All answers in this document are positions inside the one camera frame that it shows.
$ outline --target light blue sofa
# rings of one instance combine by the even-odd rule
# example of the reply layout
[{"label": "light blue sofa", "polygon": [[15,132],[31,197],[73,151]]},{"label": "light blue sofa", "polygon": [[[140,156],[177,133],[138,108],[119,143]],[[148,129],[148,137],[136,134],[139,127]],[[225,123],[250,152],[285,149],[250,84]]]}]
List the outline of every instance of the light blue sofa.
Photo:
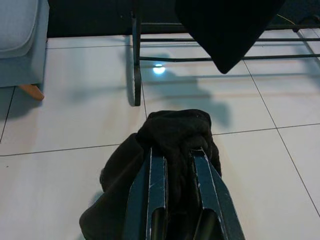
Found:
[{"label": "light blue sofa", "polygon": [[0,0],[0,88],[43,99],[33,84],[44,79],[48,18],[47,0]]}]

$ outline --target rack leg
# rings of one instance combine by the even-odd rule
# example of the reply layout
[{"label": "rack leg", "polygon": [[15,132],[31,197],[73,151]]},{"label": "rack leg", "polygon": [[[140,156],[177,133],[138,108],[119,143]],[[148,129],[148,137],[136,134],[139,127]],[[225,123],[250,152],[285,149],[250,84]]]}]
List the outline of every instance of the rack leg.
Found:
[{"label": "rack leg", "polygon": [[141,104],[141,70],[140,70],[140,43],[141,43],[141,2],[132,2],[132,41],[133,41],[133,67],[134,67],[134,105]]}]

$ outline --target black triangular fabric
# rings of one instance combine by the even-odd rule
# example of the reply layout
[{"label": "black triangular fabric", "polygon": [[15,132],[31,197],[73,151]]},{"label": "black triangular fabric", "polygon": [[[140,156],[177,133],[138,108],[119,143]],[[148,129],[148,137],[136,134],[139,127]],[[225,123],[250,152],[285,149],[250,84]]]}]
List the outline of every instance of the black triangular fabric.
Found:
[{"label": "black triangular fabric", "polygon": [[176,0],[190,35],[226,74],[248,52],[285,0]]}]

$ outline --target floor tile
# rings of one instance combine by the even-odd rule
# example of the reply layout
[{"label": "floor tile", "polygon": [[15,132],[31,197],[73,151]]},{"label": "floor tile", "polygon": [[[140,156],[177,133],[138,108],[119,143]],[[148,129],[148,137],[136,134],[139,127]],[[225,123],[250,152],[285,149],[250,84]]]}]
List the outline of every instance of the floor tile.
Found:
[{"label": "floor tile", "polygon": [[[207,57],[197,45],[152,45],[142,56]],[[164,68],[154,68],[162,64]],[[201,109],[212,119],[215,134],[274,128],[274,124],[243,62],[221,74],[213,62],[141,62],[147,113],[159,110]]]},{"label": "floor tile", "polygon": [[0,143],[12,97],[13,87],[0,88]]},{"label": "floor tile", "polygon": [[129,36],[81,36],[81,37],[55,37],[49,38],[47,49],[110,47],[128,45]]},{"label": "floor tile", "polygon": [[246,240],[317,240],[320,218],[274,130],[214,137]]},{"label": "floor tile", "polygon": [[320,125],[283,128],[279,132],[320,212]]},{"label": "floor tile", "polygon": [[6,240],[83,240],[81,214],[102,194],[116,146],[0,157],[0,232]]},{"label": "floor tile", "polygon": [[0,155],[119,144],[136,132],[146,113],[129,104],[127,48],[48,49],[45,98],[16,90]]},{"label": "floor tile", "polygon": [[[292,31],[274,33],[274,37],[297,36]],[[310,48],[320,53],[319,46],[320,42],[260,43],[251,48],[249,55],[310,54]],[[277,127],[320,123],[320,61],[317,58],[246,60],[245,63]]]}]

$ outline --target dark fabric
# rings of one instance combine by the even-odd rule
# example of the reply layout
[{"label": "dark fabric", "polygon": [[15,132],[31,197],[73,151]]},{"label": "dark fabric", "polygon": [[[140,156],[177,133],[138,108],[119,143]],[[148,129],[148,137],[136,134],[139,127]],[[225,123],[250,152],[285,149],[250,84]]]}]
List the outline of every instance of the dark fabric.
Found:
[{"label": "dark fabric", "polygon": [[189,239],[188,230],[194,224],[187,211],[190,149],[202,147],[221,175],[210,116],[196,109],[151,113],[138,133],[129,136],[116,149],[101,171],[104,194],[80,218],[80,227],[87,240],[121,239],[130,186],[145,154],[153,146],[163,152],[168,163],[167,239]]},{"label": "dark fabric", "polygon": [[247,53],[285,0],[176,0],[190,35],[226,74]]}]

